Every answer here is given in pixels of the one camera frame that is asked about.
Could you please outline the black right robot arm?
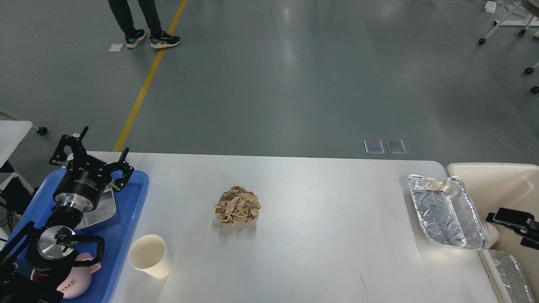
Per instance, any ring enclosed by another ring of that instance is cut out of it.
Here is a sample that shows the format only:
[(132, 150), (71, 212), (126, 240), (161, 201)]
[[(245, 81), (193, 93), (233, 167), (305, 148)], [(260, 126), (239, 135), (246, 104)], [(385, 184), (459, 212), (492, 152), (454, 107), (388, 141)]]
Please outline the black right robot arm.
[(496, 213), (488, 213), (486, 221), (510, 229), (522, 237), (520, 245), (539, 249), (539, 223), (533, 214), (501, 207)]

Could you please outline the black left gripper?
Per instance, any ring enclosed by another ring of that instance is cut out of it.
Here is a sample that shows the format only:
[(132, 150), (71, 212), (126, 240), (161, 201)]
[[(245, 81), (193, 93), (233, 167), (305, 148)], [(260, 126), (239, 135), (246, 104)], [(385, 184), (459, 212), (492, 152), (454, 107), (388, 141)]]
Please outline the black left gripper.
[[(89, 158), (82, 140), (89, 127), (85, 126), (79, 136), (63, 135), (52, 157), (51, 165), (64, 166), (65, 175), (53, 193), (53, 199), (59, 206), (73, 207), (81, 212), (90, 212), (97, 208), (106, 186), (114, 192), (120, 192), (129, 182), (134, 167), (127, 162), (130, 148), (126, 147), (116, 162), (107, 164), (97, 158)], [(66, 148), (72, 152), (73, 159), (67, 160)], [(121, 177), (113, 180), (112, 174), (121, 171)]]

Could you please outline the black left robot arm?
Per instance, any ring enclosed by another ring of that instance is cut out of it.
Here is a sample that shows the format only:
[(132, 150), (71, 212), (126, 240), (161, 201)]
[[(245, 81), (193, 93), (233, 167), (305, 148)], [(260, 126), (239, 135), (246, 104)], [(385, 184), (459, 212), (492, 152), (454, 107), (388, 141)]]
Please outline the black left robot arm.
[(59, 303), (58, 286), (74, 267), (94, 266), (104, 256), (101, 236), (76, 234), (84, 213), (95, 210), (110, 186), (120, 192), (135, 169), (127, 162), (125, 148), (110, 164), (87, 154), (79, 136), (61, 137), (49, 163), (66, 168), (53, 193), (56, 202), (44, 226), (28, 222), (1, 250), (2, 303)]

